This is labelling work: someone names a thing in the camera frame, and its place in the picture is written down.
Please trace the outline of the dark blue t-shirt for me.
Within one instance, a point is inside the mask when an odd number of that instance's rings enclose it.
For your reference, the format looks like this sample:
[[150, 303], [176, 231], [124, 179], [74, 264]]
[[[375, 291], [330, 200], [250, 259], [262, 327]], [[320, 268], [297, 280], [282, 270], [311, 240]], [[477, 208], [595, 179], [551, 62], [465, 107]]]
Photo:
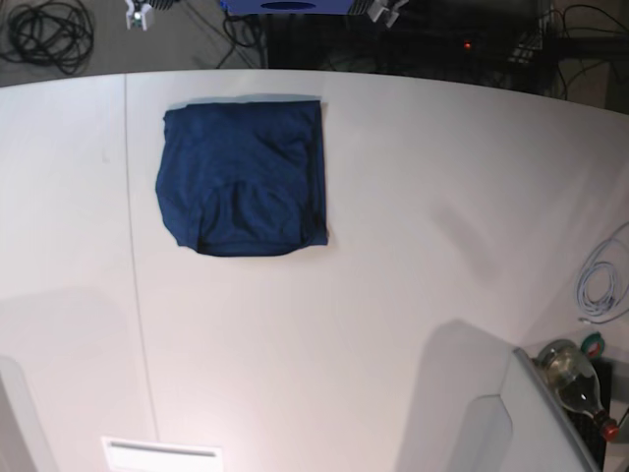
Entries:
[[327, 245], [319, 101], [194, 103], [163, 123], [155, 193], [179, 246], [235, 258]]

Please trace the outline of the blue box with slot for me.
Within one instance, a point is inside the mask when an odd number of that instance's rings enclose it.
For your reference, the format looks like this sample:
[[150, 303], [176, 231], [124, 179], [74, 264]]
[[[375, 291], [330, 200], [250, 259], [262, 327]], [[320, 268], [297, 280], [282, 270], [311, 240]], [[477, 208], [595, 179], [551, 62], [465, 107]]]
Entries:
[[235, 15], [324, 14], [344, 15], [352, 0], [226, 0], [222, 4]]

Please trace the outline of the green tape roll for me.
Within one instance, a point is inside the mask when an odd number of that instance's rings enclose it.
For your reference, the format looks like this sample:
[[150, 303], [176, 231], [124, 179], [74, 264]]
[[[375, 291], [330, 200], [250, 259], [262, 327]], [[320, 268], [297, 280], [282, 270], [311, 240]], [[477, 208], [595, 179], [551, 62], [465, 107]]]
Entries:
[[599, 359], [604, 352], [605, 341], [599, 332], [594, 332], [583, 340], [580, 349], [588, 359]]

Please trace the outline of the clear plastic bottle red cap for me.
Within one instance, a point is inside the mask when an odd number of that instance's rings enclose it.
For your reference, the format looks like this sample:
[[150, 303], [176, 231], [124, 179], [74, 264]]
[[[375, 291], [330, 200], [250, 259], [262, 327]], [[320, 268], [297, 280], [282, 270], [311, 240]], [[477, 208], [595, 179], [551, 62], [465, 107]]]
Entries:
[[619, 426], [600, 401], [600, 380], [594, 366], [571, 340], [558, 339], [537, 358], [548, 388], [567, 410], [588, 416], [600, 435], [613, 442]]

